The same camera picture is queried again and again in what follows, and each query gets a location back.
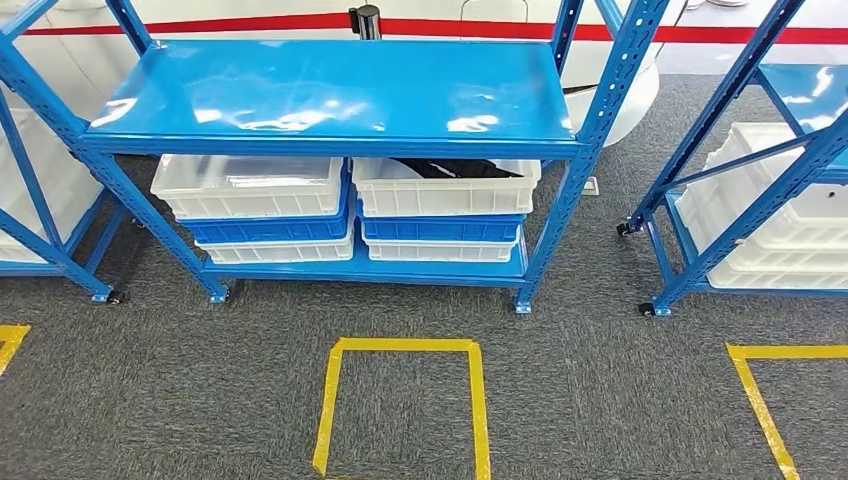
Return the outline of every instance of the blue plastic crate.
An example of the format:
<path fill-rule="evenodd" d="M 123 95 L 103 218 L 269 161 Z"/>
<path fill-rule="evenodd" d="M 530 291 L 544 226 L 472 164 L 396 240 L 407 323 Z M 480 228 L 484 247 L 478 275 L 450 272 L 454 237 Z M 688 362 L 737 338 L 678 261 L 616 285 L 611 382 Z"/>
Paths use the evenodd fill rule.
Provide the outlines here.
<path fill-rule="evenodd" d="M 337 240 L 347 234 L 350 211 L 350 175 L 342 167 L 339 211 L 320 217 L 262 217 L 182 219 L 177 223 L 194 235 L 197 243 L 285 242 Z"/>
<path fill-rule="evenodd" d="M 379 217 L 356 214 L 365 237 L 372 240 L 434 240 L 459 242 L 514 242 L 527 215 L 467 215 L 445 217 Z"/>

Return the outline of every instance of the shelving unit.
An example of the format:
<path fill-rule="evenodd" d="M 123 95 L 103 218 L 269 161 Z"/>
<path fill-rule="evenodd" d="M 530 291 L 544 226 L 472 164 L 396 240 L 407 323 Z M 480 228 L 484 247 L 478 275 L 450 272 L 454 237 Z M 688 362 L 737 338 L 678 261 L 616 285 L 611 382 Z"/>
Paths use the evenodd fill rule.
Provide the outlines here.
<path fill-rule="evenodd" d="M 778 0 L 731 67 L 683 142 L 663 168 L 639 206 L 618 226 L 628 235 L 646 229 L 663 277 L 662 291 L 639 305 L 644 315 L 670 315 L 671 305 L 690 292 L 844 296 L 837 289 L 714 288 L 710 270 L 753 234 L 787 201 L 812 183 L 848 184 L 848 66 L 761 64 L 769 48 L 787 26 L 803 0 Z M 749 84 L 760 84 L 797 135 L 779 145 L 725 164 L 679 178 L 684 167 L 718 118 Z M 772 155 L 805 146 L 804 153 L 771 184 L 732 224 L 700 254 L 675 207 L 680 188 Z M 664 207 L 674 238 L 683 252 L 684 267 L 675 272 L 656 225 L 655 213 Z"/>
<path fill-rule="evenodd" d="M 94 273 L 118 226 L 126 216 L 126 209 L 116 203 L 115 211 L 112 213 L 107 226 L 101 232 L 100 238 L 89 254 L 85 265 L 77 264 L 71 256 L 111 194 L 106 190 L 101 192 L 92 206 L 83 214 L 67 240 L 63 241 L 48 207 L 45 193 L 39 184 L 35 169 L 15 125 L 12 112 L 9 110 L 8 103 L 2 93 L 0 93 L 0 124 L 2 124 L 9 147 L 24 180 L 24 185 L 32 200 L 32 205 L 35 207 L 35 212 L 47 236 L 47 240 L 41 238 L 40 235 L 27 228 L 11 214 L 0 209 L 0 229 L 45 260 L 45 263 L 0 261 L 0 277 L 67 277 L 85 288 L 91 294 L 91 299 L 94 302 L 120 303 L 124 298 L 123 294 L 97 279 Z"/>
<path fill-rule="evenodd" d="M 25 12 L 42 14 L 36 0 Z M 574 132 L 560 75 L 582 0 L 564 0 L 553 39 L 541 42 L 156 40 L 127 1 L 106 2 L 140 61 L 90 125 L 74 117 L 11 44 L 0 75 L 80 159 L 223 302 L 222 278 L 350 280 L 518 289 L 529 313 L 538 283 L 580 198 L 668 0 L 634 0 L 610 30 L 615 42 L 598 94 Z M 608 18 L 614 2 L 598 0 Z M 368 259 L 215 265 L 199 260 L 105 152 L 569 162 L 532 255 L 497 265 Z"/>

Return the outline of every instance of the blue shelf top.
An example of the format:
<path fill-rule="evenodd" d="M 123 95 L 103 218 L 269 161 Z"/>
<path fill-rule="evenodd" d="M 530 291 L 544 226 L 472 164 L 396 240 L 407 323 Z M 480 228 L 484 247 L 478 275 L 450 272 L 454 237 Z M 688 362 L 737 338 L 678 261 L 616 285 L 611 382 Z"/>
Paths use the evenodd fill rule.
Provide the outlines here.
<path fill-rule="evenodd" d="M 578 146 L 539 42 L 160 40 L 83 138 L 187 154 L 567 158 Z"/>
<path fill-rule="evenodd" d="M 829 127 L 848 108 L 848 65 L 764 63 L 759 69 L 759 83 L 798 135 Z M 848 182 L 848 154 L 824 176 Z"/>

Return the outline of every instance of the red stripe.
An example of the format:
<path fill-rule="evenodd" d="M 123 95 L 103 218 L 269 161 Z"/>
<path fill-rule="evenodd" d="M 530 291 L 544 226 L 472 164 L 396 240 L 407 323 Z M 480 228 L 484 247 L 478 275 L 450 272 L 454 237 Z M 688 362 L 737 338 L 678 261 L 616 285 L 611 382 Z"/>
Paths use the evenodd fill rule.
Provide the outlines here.
<path fill-rule="evenodd" d="M 347 13 L 278 15 L 270 17 L 221 18 L 164 22 L 147 25 L 150 33 L 209 33 L 256 30 L 323 30 L 349 28 Z M 414 20 L 384 18 L 380 26 L 387 35 L 430 37 L 550 38 L 549 23 L 478 22 L 466 20 Z M 116 35 L 116 25 L 31 29 L 27 35 Z M 752 27 L 660 27 L 655 41 L 668 43 L 747 43 Z M 605 41 L 610 36 L 603 25 L 580 25 L 576 40 Z M 848 45 L 848 28 L 789 28 L 778 43 Z"/>

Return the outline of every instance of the yellow tape square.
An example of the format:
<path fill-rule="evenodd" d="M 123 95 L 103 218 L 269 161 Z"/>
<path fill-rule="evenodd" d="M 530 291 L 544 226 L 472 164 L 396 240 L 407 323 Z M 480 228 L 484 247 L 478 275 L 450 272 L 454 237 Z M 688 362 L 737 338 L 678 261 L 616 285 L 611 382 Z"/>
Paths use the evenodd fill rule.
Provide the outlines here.
<path fill-rule="evenodd" d="M 774 420 L 771 418 L 766 402 L 760 393 L 760 388 L 757 386 L 757 381 L 754 380 L 754 374 L 748 366 L 748 360 L 848 358 L 848 345 L 740 346 L 727 344 L 727 353 L 730 355 L 730 359 L 733 360 L 733 366 L 736 367 L 736 373 L 739 374 L 739 380 L 742 381 L 742 387 L 745 388 L 745 394 L 748 396 L 748 401 L 751 402 L 751 408 L 754 409 L 757 421 L 760 422 L 760 427 L 763 429 L 771 453 L 775 461 L 777 461 L 777 466 L 780 467 L 780 471 L 783 472 L 785 478 L 792 480 L 801 478 L 798 476 L 795 462 L 789 456 L 786 445 L 783 444 L 783 439 L 780 438 L 777 426 L 775 426 Z"/>
<path fill-rule="evenodd" d="M 327 361 L 327 377 L 324 381 L 324 400 L 321 420 L 318 424 L 318 440 L 312 455 L 312 466 L 321 475 L 326 475 L 327 459 L 330 454 L 330 436 L 333 430 L 333 414 L 336 409 L 336 393 L 339 388 L 339 373 L 342 353 L 345 351 L 371 352 L 466 352 L 468 373 L 471 382 L 471 416 L 474 429 L 474 469 L 477 480 L 492 478 L 489 463 L 489 433 L 486 421 L 486 393 L 483 387 L 483 357 L 480 345 L 470 339 L 441 338 L 340 338 L 330 349 Z"/>
<path fill-rule="evenodd" d="M 0 325 L 0 375 L 6 371 L 29 329 L 29 325 Z"/>

